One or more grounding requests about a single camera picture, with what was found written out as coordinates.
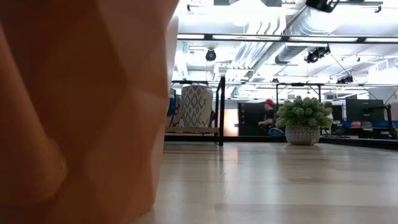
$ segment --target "person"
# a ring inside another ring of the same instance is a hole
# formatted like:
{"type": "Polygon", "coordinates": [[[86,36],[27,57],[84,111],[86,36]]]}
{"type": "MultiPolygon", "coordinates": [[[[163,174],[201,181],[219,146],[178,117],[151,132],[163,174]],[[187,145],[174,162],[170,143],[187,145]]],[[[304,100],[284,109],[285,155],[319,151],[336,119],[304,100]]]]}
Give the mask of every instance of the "person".
{"type": "Polygon", "coordinates": [[[258,122],[259,126],[271,126],[274,123],[274,102],[273,100],[266,100],[264,102],[264,109],[266,110],[266,115],[263,121],[258,122]]]}

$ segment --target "security camera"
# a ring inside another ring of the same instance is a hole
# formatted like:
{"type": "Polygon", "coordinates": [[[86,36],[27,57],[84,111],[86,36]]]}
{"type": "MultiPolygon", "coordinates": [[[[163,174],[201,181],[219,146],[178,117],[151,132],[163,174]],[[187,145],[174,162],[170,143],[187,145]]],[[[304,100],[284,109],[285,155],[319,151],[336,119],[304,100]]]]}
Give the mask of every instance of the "security camera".
{"type": "Polygon", "coordinates": [[[216,52],[214,51],[214,49],[208,49],[207,53],[206,53],[206,60],[208,62],[212,62],[214,60],[216,60],[216,52]]]}

